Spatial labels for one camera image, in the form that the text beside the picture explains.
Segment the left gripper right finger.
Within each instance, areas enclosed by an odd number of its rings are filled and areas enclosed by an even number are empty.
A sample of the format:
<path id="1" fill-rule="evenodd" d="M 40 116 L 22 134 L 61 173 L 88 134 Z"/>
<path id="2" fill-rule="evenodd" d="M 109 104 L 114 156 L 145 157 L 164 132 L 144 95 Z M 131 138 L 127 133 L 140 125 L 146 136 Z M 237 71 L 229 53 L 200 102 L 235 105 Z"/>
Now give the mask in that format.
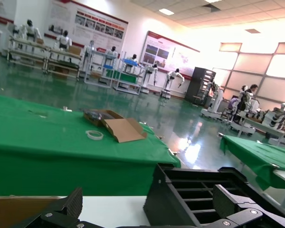
<path id="1" fill-rule="evenodd" d="M 215 185 L 209 209 L 194 208 L 197 228 L 275 228 L 275 208 L 254 191 Z"/>

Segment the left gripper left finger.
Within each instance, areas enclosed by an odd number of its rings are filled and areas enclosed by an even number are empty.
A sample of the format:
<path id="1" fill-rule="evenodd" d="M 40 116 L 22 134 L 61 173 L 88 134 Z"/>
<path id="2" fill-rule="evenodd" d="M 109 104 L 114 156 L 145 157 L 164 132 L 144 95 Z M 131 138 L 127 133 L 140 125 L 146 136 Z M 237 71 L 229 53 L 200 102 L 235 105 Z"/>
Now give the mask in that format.
<path id="1" fill-rule="evenodd" d="M 89 228 L 91 224 L 80 221 L 83 209 L 82 189 L 76 188 L 67 197 L 51 202 L 43 211 L 31 216 L 14 228 Z"/>

